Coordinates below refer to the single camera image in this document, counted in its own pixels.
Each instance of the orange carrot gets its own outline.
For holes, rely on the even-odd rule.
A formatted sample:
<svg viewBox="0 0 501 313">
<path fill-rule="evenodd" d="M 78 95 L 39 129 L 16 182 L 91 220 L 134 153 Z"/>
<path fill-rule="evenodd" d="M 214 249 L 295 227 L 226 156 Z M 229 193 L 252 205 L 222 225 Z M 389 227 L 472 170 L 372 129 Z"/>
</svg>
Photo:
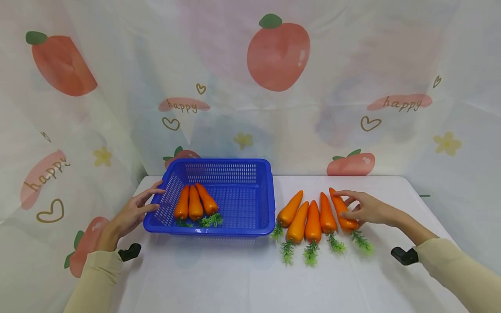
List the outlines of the orange carrot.
<svg viewBox="0 0 501 313">
<path fill-rule="evenodd" d="M 305 237 L 305 223 L 308 216 L 308 201 L 298 209 L 294 220 L 287 229 L 286 241 L 292 240 L 294 244 L 300 244 Z"/>
<path fill-rule="evenodd" d="M 333 233 L 338 229 L 329 199 L 323 192 L 320 193 L 320 226 L 326 234 Z"/>
<path fill-rule="evenodd" d="M 205 209 L 207 215 L 213 215 L 214 213 L 217 213 L 217 211 L 219 210 L 217 203 L 207 192 L 207 189 L 199 183 L 195 183 L 195 186 L 198 194 L 200 195 L 200 198 L 202 199 L 203 208 Z"/>
<path fill-rule="evenodd" d="M 189 186 L 186 185 L 181 190 L 179 201 L 177 202 L 176 209 L 174 210 L 174 218 L 185 220 L 188 218 L 188 199 L 189 199 Z"/>
<path fill-rule="evenodd" d="M 200 196 L 198 195 L 194 185 L 189 187 L 188 215 L 192 221 L 197 221 L 203 217 L 202 203 L 200 202 Z"/>
<path fill-rule="evenodd" d="M 294 217 L 296 216 L 296 211 L 303 200 L 303 191 L 300 190 L 292 199 L 287 203 L 287 205 L 280 211 L 277 216 L 277 220 L 282 225 L 282 227 L 288 227 Z"/>
<path fill-rule="evenodd" d="M 308 242 L 319 243 L 322 240 L 322 228 L 320 227 L 320 214 L 315 200 L 310 203 L 308 209 L 308 221 L 305 227 L 305 238 Z"/>
<path fill-rule="evenodd" d="M 333 188 L 329 188 L 329 193 L 331 194 L 332 203 L 336 209 L 336 214 L 338 215 L 339 225 L 345 232 L 352 232 L 358 228 L 358 222 L 354 219 L 346 219 L 341 217 L 341 212 L 348 212 L 348 207 L 344 204 L 341 197 L 333 196 L 332 194 L 336 191 Z"/>
</svg>

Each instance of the carrot leaves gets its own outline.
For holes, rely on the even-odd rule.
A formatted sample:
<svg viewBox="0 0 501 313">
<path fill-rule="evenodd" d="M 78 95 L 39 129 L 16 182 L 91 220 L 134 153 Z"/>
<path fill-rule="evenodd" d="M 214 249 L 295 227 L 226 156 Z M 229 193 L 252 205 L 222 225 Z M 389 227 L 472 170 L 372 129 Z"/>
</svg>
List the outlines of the carrot leaves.
<svg viewBox="0 0 501 313">
<path fill-rule="evenodd" d="M 282 228 L 282 225 L 279 223 L 277 220 L 275 222 L 275 228 L 273 229 L 273 232 L 271 233 L 270 237 L 278 241 L 280 237 L 284 235 L 284 229 Z"/>
<path fill-rule="evenodd" d="M 292 239 L 282 243 L 282 262 L 286 265 L 292 265 L 292 256 L 294 255 L 294 244 Z"/>
<path fill-rule="evenodd" d="M 362 249 L 367 254 L 371 254 L 374 251 L 372 245 L 369 243 L 367 238 L 365 238 L 364 235 L 362 235 L 360 231 L 354 230 L 351 233 L 351 239 L 360 249 Z"/>
<path fill-rule="evenodd" d="M 331 248 L 332 252 L 338 253 L 338 254 L 343 254 L 344 251 L 346 250 L 346 246 L 343 242 L 340 242 L 336 239 L 336 234 L 335 233 L 330 233 L 329 238 L 327 239 L 329 243 L 329 247 Z"/>
<path fill-rule="evenodd" d="M 305 257 L 305 264 L 309 265 L 311 267 L 314 267 L 317 265 L 317 250 L 320 248 L 318 247 L 317 243 L 313 240 L 306 248 L 305 252 L 303 252 L 303 256 Z"/>
<path fill-rule="evenodd" d="M 182 219 L 176 220 L 176 225 L 179 227 L 193 227 L 193 224 L 188 224 L 188 223 L 186 223 L 186 221 L 184 221 Z"/>
<path fill-rule="evenodd" d="M 201 227 L 208 228 L 208 227 L 218 227 L 222 225 L 222 216 L 219 213 L 215 213 L 211 216 L 206 216 L 203 219 L 201 219 L 198 223 L 200 224 Z"/>
</svg>

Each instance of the blue basket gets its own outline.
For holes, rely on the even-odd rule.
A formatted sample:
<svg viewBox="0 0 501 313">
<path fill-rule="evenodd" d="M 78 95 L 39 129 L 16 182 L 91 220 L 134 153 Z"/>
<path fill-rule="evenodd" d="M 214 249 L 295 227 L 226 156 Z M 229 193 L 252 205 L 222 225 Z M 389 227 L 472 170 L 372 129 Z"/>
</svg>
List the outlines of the blue basket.
<svg viewBox="0 0 501 313">
<path fill-rule="evenodd" d="M 219 206 L 223 217 L 218 227 L 180 227 L 174 220 L 181 190 L 202 184 Z M 258 237 L 275 227 L 275 196 L 272 168 L 263 159 L 176 159 L 163 175 L 160 189 L 151 203 L 160 204 L 146 214 L 143 225 L 149 232 L 176 235 Z"/>
</svg>

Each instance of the hand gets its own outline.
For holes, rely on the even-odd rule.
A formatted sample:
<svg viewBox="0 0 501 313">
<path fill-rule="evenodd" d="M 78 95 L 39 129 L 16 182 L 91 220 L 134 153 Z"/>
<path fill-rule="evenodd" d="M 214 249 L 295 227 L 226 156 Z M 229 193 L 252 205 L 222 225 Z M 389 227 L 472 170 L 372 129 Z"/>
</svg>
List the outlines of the hand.
<svg viewBox="0 0 501 313">
<path fill-rule="evenodd" d="M 165 193 L 165 190 L 157 189 L 161 184 L 161 180 L 157 181 L 150 189 L 127 201 L 122 210 L 103 229 L 96 250 L 114 251 L 117 248 L 118 240 L 142 223 L 146 213 L 160 207 L 158 204 L 145 205 L 145 203 L 152 195 Z"/>
<path fill-rule="evenodd" d="M 334 196 L 348 196 L 345 200 L 346 206 L 355 201 L 359 204 L 351 212 L 343 212 L 341 216 L 347 219 L 358 219 L 359 226 L 365 222 L 375 224 L 386 224 L 396 227 L 398 222 L 407 215 L 401 210 L 386 204 L 365 192 L 342 190 L 333 194 Z"/>
</svg>

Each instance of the black clamp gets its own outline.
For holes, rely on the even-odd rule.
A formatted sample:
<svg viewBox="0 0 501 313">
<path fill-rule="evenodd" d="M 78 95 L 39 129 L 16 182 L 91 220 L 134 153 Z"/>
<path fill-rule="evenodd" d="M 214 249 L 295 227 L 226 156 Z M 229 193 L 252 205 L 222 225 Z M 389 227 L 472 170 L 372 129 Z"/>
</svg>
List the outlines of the black clamp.
<svg viewBox="0 0 501 313">
<path fill-rule="evenodd" d="M 137 258 L 139 252 L 141 252 L 141 245 L 133 243 L 127 250 L 118 250 L 118 255 L 122 258 L 122 261 L 127 262 L 128 260 Z"/>
<path fill-rule="evenodd" d="M 405 266 L 419 262 L 417 252 L 413 248 L 405 252 L 405 250 L 401 247 L 394 247 L 393 249 L 391 249 L 391 255 Z"/>
</svg>

